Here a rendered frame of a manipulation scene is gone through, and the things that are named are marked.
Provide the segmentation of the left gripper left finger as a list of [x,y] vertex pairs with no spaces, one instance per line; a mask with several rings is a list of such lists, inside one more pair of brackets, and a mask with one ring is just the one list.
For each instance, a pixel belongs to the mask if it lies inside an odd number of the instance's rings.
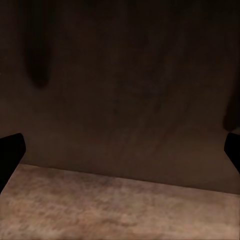
[[22,133],[0,138],[0,194],[26,153]]

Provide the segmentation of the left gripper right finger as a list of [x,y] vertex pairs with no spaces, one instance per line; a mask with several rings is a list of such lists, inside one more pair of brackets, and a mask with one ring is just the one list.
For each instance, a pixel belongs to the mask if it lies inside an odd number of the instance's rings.
[[240,173],[240,134],[229,133],[227,135],[224,151]]

